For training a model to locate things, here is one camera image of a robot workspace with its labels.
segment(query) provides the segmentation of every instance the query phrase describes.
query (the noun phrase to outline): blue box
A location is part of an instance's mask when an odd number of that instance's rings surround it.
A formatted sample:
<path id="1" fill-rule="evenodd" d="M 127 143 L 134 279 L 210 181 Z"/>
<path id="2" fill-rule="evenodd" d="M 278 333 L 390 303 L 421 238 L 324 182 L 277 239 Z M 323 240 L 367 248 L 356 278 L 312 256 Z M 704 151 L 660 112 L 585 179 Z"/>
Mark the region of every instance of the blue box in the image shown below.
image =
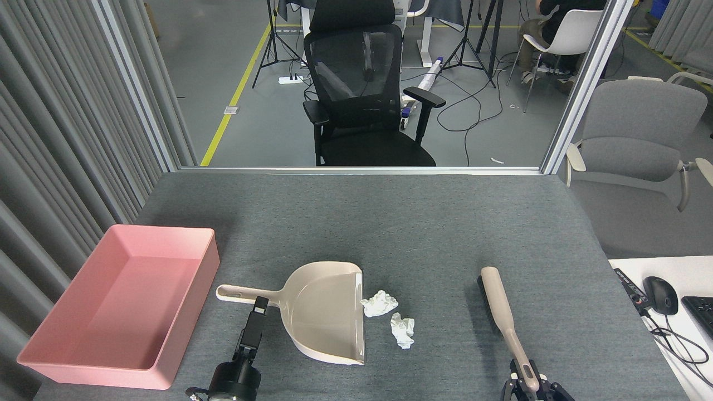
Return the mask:
<path id="1" fill-rule="evenodd" d="M 654 0 L 653 4 L 651 4 L 651 15 L 657 19 L 661 19 L 668 3 L 669 0 Z"/>

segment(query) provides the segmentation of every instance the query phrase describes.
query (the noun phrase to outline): gray felt tabletop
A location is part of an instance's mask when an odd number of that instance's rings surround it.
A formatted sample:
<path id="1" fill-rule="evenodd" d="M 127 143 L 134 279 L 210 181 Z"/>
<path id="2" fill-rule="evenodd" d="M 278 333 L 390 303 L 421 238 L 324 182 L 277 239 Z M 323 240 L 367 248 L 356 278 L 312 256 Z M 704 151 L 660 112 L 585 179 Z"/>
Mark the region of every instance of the gray felt tabletop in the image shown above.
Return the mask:
<path id="1" fill-rule="evenodd" d="M 278 290 L 316 260 L 356 263 L 364 295 L 386 290 L 416 321 L 410 350 L 391 313 L 364 318 L 365 366 L 309 359 L 269 308 L 254 366 L 259 401 L 498 400 L 511 356 L 477 285 L 500 269 L 515 326 L 540 373 L 577 401 L 686 400 L 555 176 L 165 174 L 137 224 L 215 229 L 220 268 L 169 390 L 62 385 L 38 401 L 187 400 L 230 359 L 249 305 L 219 301 L 229 283 Z"/>

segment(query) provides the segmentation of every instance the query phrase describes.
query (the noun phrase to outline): keyboard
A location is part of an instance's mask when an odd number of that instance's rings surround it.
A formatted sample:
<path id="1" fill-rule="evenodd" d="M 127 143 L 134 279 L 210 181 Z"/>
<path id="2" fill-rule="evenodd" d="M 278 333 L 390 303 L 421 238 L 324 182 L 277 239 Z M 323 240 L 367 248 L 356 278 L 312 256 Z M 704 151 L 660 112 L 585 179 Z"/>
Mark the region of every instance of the keyboard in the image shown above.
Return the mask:
<path id="1" fill-rule="evenodd" d="M 708 337 L 713 338 L 713 297 L 683 297 L 681 301 Z"/>

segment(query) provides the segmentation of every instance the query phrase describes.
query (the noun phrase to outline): tripod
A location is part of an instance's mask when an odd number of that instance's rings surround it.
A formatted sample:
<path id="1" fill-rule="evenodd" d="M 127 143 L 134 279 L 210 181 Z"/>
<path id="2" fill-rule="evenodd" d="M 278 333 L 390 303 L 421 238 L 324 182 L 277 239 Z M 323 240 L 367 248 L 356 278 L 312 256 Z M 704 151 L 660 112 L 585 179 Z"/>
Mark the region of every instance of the tripod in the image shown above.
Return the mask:
<path id="1" fill-rule="evenodd" d="M 255 83 L 257 82 L 257 77 L 260 75 L 260 70 L 263 67 L 268 67 L 271 66 L 272 64 L 277 64 L 277 63 L 284 63 L 285 61 L 300 61 L 302 63 L 302 57 L 297 54 L 296 51 L 294 51 L 289 45 L 282 40 L 279 35 L 277 35 L 277 32 L 275 31 L 275 23 L 273 22 L 272 18 L 273 16 L 276 15 L 275 12 L 272 11 L 272 5 L 270 4 L 270 0 L 267 0 L 267 18 L 270 19 L 270 39 L 267 41 L 267 46 L 265 47 L 265 52 L 262 54 L 262 60 L 260 61 L 260 67 L 257 67 L 257 73 L 255 74 L 255 79 L 252 80 L 252 88 L 255 89 Z M 277 39 L 278 41 L 282 42 L 282 45 L 285 47 L 288 53 L 292 55 L 291 59 L 285 59 L 285 60 L 280 60 L 277 57 L 277 42 L 275 41 Z M 272 53 L 275 55 L 275 59 L 272 61 L 268 61 L 265 63 L 265 59 L 267 58 L 267 54 L 272 50 Z"/>
<path id="2" fill-rule="evenodd" d="M 495 17 L 495 31 L 493 31 L 493 48 L 491 49 L 490 64 L 489 64 L 488 68 L 486 68 L 483 65 L 483 62 L 482 62 L 480 56 L 478 56 L 478 54 L 481 52 L 481 48 L 483 47 L 483 42 L 485 41 L 486 32 L 488 30 L 488 24 L 490 23 L 491 17 L 493 16 L 493 10 L 495 9 L 496 2 L 498 3 L 498 9 L 496 12 L 496 17 Z M 456 46 L 456 48 L 453 50 L 453 53 L 451 53 L 451 55 L 448 57 L 448 60 L 446 60 L 446 62 L 443 64 L 444 65 L 448 64 L 451 61 L 451 59 L 456 55 L 456 53 L 458 52 L 458 49 L 460 49 L 461 56 L 458 59 L 458 63 L 453 64 L 453 65 L 447 65 L 447 66 L 443 67 L 441 69 L 441 71 L 447 70 L 449 68 L 461 67 L 461 66 L 475 68 L 478 70 L 483 70 L 483 71 L 485 71 L 485 73 L 488 77 L 488 81 L 490 81 L 491 85 L 493 85 L 493 87 L 495 88 L 496 85 L 495 85 L 495 82 L 493 82 L 493 72 L 494 72 L 493 67 L 495 66 L 495 53 L 498 48 L 498 36 L 500 33 L 500 21 L 501 21 L 501 17 L 503 16 L 503 0 L 491 0 L 490 6 L 488 7 L 488 13 L 486 15 L 486 20 L 483 22 L 483 28 L 481 30 L 481 37 L 478 40 L 478 46 L 475 49 L 473 48 L 473 44 L 471 44 L 471 40 L 468 38 L 468 28 L 471 25 L 471 16 L 472 15 L 473 15 L 473 0 L 471 0 L 471 4 L 468 7 L 468 18 L 466 19 L 466 30 L 463 33 L 463 38 L 461 38 L 461 42 L 458 44 L 458 46 Z M 471 48 L 473 54 L 476 55 L 476 60 L 478 61 L 478 64 L 480 64 L 479 67 L 471 66 L 469 64 L 463 63 L 463 54 L 466 51 L 466 44 L 468 44 L 468 47 Z"/>

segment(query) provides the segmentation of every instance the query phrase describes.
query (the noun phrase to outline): white table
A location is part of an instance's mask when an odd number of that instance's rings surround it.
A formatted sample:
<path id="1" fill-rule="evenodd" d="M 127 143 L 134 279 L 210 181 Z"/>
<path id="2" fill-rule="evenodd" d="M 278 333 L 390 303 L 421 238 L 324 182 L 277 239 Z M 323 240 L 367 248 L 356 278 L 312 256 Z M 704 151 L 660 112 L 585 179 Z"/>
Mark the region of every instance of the white table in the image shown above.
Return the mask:
<path id="1" fill-rule="evenodd" d="M 689 295 L 713 297 L 713 256 L 612 259 L 609 262 L 613 268 L 621 269 L 642 290 L 644 278 L 650 275 L 660 277 L 673 286 L 679 299 L 679 310 L 676 315 L 669 316 L 671 328 L 676 333 L 701 345 L 709 353 L 711 360 L 705 364 L 698 365 L 698 367 L 708 380 L 713 381 L 713 340 L 698 326 L 680 302 L 682 297 Z M 663 315 L 656 313 L 653 309 L 649 311 L 649 314 L 659 326 L 665 327 L 666 323 Z M 643 320 L 647 326 L 650 326 L 650 321 L 647 318 Z M 698 377 L 695 377 L 684 366 L 683 362 L 670 355 L 661 345 L 659 345 L 659 348 L 691 400 L 713 400 L 713 388 L 708 387 Z M 688 348 L 693 352 L 692 345 L 688 345 Z M 698 354 L 700 354 L 700 351 L 693 354 L 696 360 L 699 360 Z"/>

